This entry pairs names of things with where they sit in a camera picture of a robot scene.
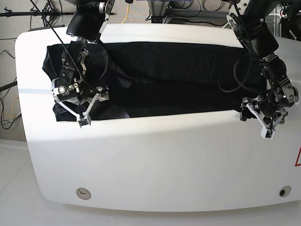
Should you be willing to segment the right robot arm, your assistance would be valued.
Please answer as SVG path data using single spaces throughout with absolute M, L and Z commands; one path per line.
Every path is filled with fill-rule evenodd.
M 52 80 L 52 95 L 57 103 L 71 102 L 80 105 L 91 93 L 101 94 L 88 82 L 85 60 L 89 56 L 87 43 L 99 44 L 104 52 L 106 47 L 100 40 L 111 11 L 113 0 L 71 0 L 76 6 L 74 16 L 67 28 L 67 35 L 76 37 L 69 46 L 64 46 L 62 68 L 58 78 Z

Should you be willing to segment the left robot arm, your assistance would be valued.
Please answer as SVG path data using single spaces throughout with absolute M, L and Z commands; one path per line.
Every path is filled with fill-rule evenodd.
M 241 120 L 246 121 L 245 112 L 258 115 L 264 122 L 283 124 L 287 116 L 287 107 L 299 101 L 296 87 L 287 77 L 283 60 L 275 54 L 279 44 L 269 31 L 265 17 L 278 4 L 277 0 L 233 0 L 229 7 L 227 20 L 237 39 L 249 52 L 249 65 L 246 75 L 235 80 L 240 88 L 258 94 L 257 98 L 245 97 L 242 103 Z M 270 88 L 252 88 L 247 80 L 255 61 L 259 62 L 260 71 L 268 81 Z

